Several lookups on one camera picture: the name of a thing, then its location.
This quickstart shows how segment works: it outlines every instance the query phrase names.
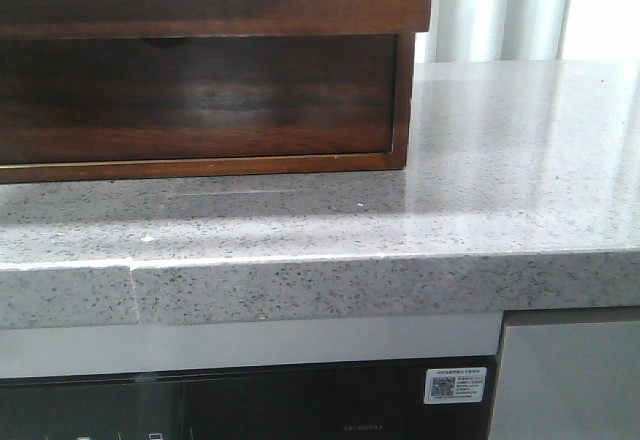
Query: drawer front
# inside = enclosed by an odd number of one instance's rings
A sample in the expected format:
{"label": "drawer front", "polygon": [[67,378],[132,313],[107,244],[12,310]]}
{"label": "drawer front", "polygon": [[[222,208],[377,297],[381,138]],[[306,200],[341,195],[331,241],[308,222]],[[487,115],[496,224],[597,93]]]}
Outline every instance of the drawer front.
{"label": "drawer front", "polygon": [[0,42],[0,165],[389,152],[394,35]]}
{"label": "drawer front", "polygon": [[417,32],[430,0],[0,0],[0,38]]}

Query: gray granite countertop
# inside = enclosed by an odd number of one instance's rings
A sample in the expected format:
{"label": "gray granite countertop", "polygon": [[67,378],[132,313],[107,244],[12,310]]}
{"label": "gray granite countertop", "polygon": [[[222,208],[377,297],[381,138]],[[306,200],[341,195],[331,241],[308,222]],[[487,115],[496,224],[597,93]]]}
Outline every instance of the gray granite countertop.
{"label": "gray granite countertop", "polygon": [[418,66],[405,171],[0,186],[0,328],[640,304],[640,66]]}

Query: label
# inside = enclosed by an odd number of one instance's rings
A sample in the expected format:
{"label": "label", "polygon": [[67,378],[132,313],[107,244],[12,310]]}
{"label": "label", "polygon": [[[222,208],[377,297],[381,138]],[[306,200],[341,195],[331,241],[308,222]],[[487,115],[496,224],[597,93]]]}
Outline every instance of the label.
{"label": "label", "polygon": [[486,378],[486,367],[427,370],[424,403],[481,402]]}

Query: qr code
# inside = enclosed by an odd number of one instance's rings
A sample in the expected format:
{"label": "qr code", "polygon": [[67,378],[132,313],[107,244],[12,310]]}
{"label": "qr code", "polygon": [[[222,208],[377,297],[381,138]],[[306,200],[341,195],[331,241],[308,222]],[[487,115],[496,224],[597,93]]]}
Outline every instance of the qr code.
{"label": "qr code", "polygon": [[431,382],[432,397],[453,397],[456,389],[456,377],[434,378]]}

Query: wooden drawer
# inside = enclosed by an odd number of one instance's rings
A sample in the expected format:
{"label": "wooden drawer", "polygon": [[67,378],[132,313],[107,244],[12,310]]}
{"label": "wooden drawer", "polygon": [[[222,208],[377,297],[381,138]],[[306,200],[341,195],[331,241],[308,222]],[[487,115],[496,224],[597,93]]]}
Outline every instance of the wooden drawer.
{"label": "wooden drawer", "polygon": [[0,0],[0,181],[402,168],[399,1]]}

